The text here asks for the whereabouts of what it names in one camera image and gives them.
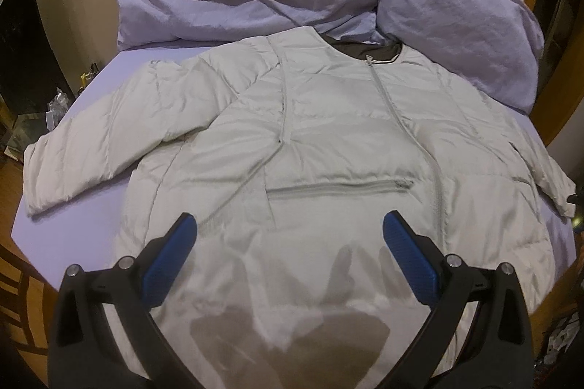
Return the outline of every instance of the light gray puffer jacket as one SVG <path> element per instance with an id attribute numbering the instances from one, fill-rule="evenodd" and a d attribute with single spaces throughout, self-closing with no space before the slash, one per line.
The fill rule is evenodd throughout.
<path id="1" fill-rule="evenodd" d="M 536 186 L 573 212 L 574 184 L 497 102 L 409 47 L 367 63 L 310 27 L 146 64 L 27 149 L 28 211 L 138 159 L 115 257 L 196 217 L 154 316 L 209 389 L 375 387 L 428 314 L 382 239 L 393 209 L 444 254 L 511 262 L 529 310 L 554 278 Z"/>

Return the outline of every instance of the bed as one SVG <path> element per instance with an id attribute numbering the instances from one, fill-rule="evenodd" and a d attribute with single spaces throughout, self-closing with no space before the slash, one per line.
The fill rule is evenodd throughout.
<path id="1" fill-rule="evenodd" d="M 182 61 L 210 47 L 177 41 L 123 51 L 91 82 L 69 114 L 75 115 L 115 90 L 147 61 Z M 541 140 L 527 116 L 511 108 L 508 110 L 530 135 Z M 20 203 L 12 238 L 55 289 L 59 288 L 65 269 L 71 263 L 79 263 L 86 270 L 98 270 L 111 263 L 113 239 L 120 227 L 130 173 L 131 170 L 114 182 L 86 192 L 73 202 L 38 218 L 28 217 L 23 202 Z M 557 216 L 547 199 L 542 198 L 541 206 L 553 243 L 558 278 L 576 259 L 572 226 L 569 221 Z"/>
<path id="2" fill-rule="evenodd" d="M 535 1 L 526 0 L 531 8 L 535 7 Z M 69 115 L 75 115 L 102 95 L 113 91 L 140 64 L 146 61 L 155 59 L 180 61 L 199 54 L 210 46 L 212 43 L 174 41 L 134 47 L 123 51 L 84 91 Z M 508 108 L 509 112 L 530 135 L 541 140 L 536 132 L 537 129 L 539 135 L 544 137 L 546 145 L 551 142 L 553 135 L 547 131 L 545 123 L 551 123 L 551 121 L 548 114 L 542 114 L 540 111 L 549 109 L 551 106 L 546 106 L 546 104 L 550 101 L 554 101 L 554 111 L 557 110 L 556 106 L 559 102 L 553 98 L 556 97 L 555 95 L 552 97 L 552 92 L 548 92 L 550 87 L 554 87 L 557 77 L 554 76 L 551 85 L 539 95 L 535 103 L 534 111 L 531 114 L 535 127 L 525 113 Z M 568 101 L 560 103 L 562 107 L 568 107 Z M 554 127 L 558 129 L 559 123 L 554 122 Z M 74 202 L 52 210 L 35 220 L 26 216 L 21 203 L 14 224 L 13 238 L 30 261 L 56 289 L 60 285 L 64 269 L 71 262 L 78 262 L 87 269 L 102 268 L 110 263 L 112 239 L 116 229 L 119 228 L 119 216 L 128 179 L 129 172 L 113 183 L 101 186 L 98 190 L 86 192 Z M 553 207 L 548 202 L 542 203 L 542 210 L 554 245 L 554 256 L 557 261 L 556 277 L 559 277 L 575 259 L 570 224 L 555 216 Z"/>

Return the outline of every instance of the wooden floor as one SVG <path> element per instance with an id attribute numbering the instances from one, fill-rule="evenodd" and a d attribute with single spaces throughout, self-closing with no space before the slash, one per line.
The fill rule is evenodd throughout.
<path id="1" fill-rule="evenodd" d="M 26 258 L 11 238 L 12 225 L 14 224 L 14 217 L 21 197 L 22 166 L 11 159 L 0 156 L 0 245 L 26 261 Z M 28 320 L 33 323 L 33 319 L 36 319 L 38 320 L 35 321 L 37 327 L 40 325 L 42 329 L 48 328 L 45 319 L 50 320 L 52 316 L 53 307 L 56 303 L 56 293 L 48 285 L 43 287 L 43 284 L 39 281 L 31 281 L 35 281 L 39 288 L 28 290 Z M 47 356 L 21 350 L 19 353 L 35 374 L 46 384 Z"/>
<path id="2" fill-rule="evenodd" d="M 22 166 L 0 158 L 0 245 L 24 259 L 10 237 L 18 203 L 22 196 Z"/>

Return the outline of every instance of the pocket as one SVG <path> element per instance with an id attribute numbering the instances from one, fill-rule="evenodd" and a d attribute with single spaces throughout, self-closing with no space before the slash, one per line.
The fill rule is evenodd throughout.
<path id="1" fill-rule="evenodd" d="M 397 178 L 369 183 L 314 183 L 266 190 L 269 199 L 304 198 L 311 196 L 345 196 L 406 192 L 414 180 Z"/>

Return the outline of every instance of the lavender bed sheet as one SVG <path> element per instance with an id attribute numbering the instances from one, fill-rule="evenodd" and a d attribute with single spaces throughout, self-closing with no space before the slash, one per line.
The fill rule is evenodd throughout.
<path id="1" fill-rule="evenodd" d="M 174 41 L 123 51 L 84 90 L 69 110 L 68 117 L 115 90 L 147 61 L 182 61 L 206 51 L 211 46 L 214 45 Z M 538 138 L 528 117 L 509 110 L 530 135 Z M 55 289 L 61 285 L 63 273 L 72 263 L 80 264 L 87 271 L 112 264 L 113 239 L 120 227 L 124 194 L 131 171 L 127 170 L 114 180 L 35 219 L 26 215 L 24 203 L 20 202 L 12 238 L 31 264 Z M 545 198 L 541 201 L 541 212 L 550 233 L 558 278 L 576 259 L 572 226 L 569 220 L 563 221 L 557 216 L 553 205 Z"/>

